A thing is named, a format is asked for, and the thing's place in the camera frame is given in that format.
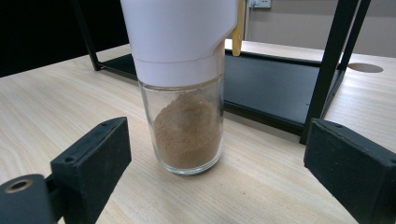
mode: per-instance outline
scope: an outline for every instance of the wooden table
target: wooden table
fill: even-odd
[[[243,50],[321,60],[322,51],[258,43]],[[129,53],[99,53],[105,61]],[[346,71],[326,119],[396,152],[396,59],[353,55],[382,73]],[[226,114],[219,162],[194,176],[156,161],[139,88],[94,72],[88,56],[0,78],[0,183],[50,174],[50,161],[98,123],[127,117],[132,163],[98,223],[355,223],[304,168],[298,136]]]

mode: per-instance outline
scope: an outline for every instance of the clear drinking glass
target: clear drinking glass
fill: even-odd
[[[162,88],[139,81],[155,155],[178,175],[195,175],[221,154],[223,75],[205,83]]]

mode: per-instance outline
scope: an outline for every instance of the screw hole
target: screw hole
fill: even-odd
[[[66,159],[64,159],[65,162],[73,162],[75,161],[75,157],[66,157]]]
[[[33,184],[32,179],[23,179],[10,184],[6,188],[6,193],[15,193],[29,188]]]

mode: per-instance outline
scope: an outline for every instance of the black plastic bracket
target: black plastic bracket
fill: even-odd
[[[0,186],[0,223],[95,223],[131,162],[127,118],[105,121],[51,163]]]
[[[393,152],[340,124],[313,119],[304,165],[359,223],[395,223]]]

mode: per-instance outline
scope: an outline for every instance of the black panel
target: black panel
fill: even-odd
[[[120,1],[82,0],[97,50],[128,43]],[[87,54],[69,0],[7,1],[0,7],[0,77]]]

